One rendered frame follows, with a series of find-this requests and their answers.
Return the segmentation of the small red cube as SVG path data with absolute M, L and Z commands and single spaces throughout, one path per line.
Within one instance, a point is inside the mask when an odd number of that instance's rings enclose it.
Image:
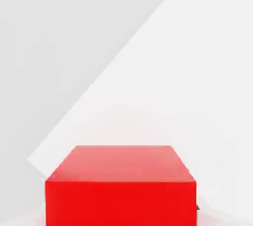
M 45 226 L 197 226 L 197 184 L 171 146 L 76 146 L 45 181 Z

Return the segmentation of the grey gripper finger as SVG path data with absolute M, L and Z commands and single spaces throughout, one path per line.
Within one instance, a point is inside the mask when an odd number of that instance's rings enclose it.
M 206 204 L 197 205 L 197 226 L 207 226 L 208 207 Z

